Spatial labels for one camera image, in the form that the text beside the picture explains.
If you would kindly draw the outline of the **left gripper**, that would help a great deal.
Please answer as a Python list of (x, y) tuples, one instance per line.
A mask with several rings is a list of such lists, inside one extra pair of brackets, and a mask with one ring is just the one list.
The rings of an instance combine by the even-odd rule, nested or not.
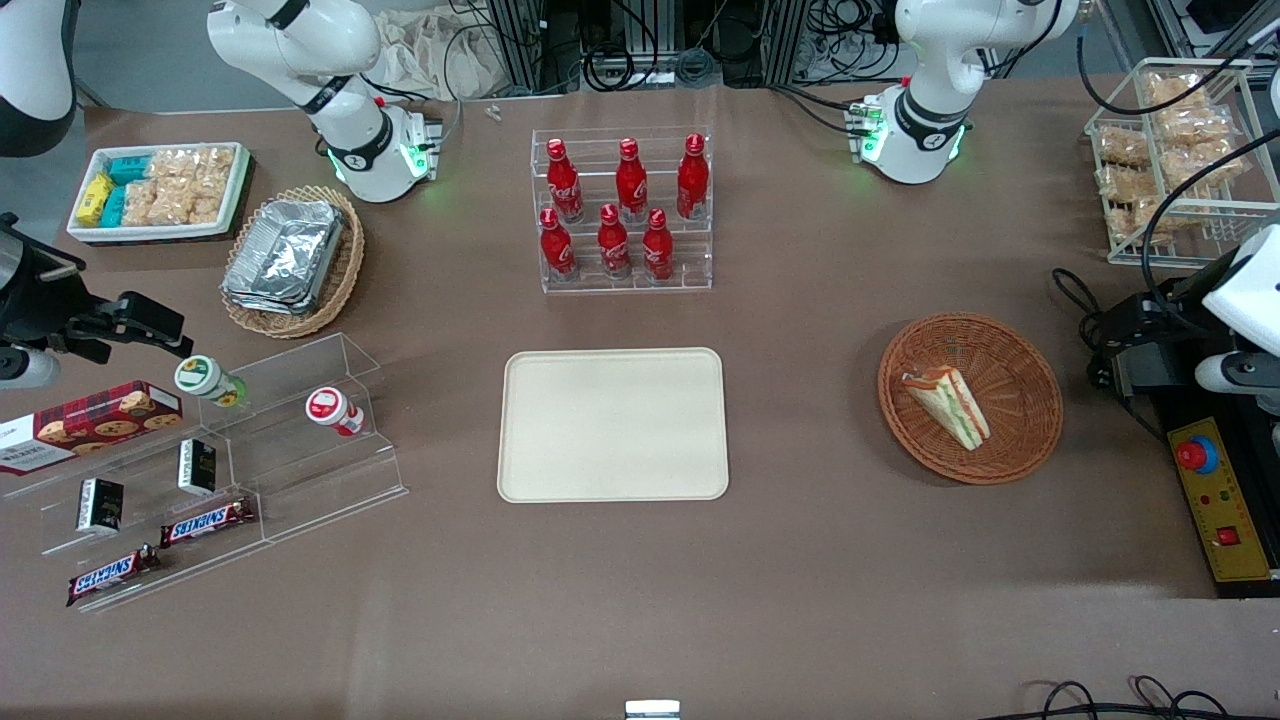
[(1149, 292), (1133, 293), (1100, 314), (1100, 347), (1130, 348), (1149, 342), (1174, 345), (1192, 340), (1216, 342), (1236, 332), (1204, 305), (1212, 290), (1233, 273), (1239, 249), (1228, 251), (1185, 277), (1157, 281)]

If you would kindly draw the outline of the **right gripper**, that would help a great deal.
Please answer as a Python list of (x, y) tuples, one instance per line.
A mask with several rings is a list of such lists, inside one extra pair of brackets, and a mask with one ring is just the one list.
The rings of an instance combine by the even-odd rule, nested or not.
[(119, 296), (118, 324), (101, 306), (104, 299), (88, 292), (81, 272), (84, 264), (17, 229), (17, 217), (3, 215), (3, 360), (20, 354), (74, 355), (105, 364), (113, 345), (148, 345), (175, 357), (195, 354), (195, 342), (182, 334), (186, 318), (138, 292)]

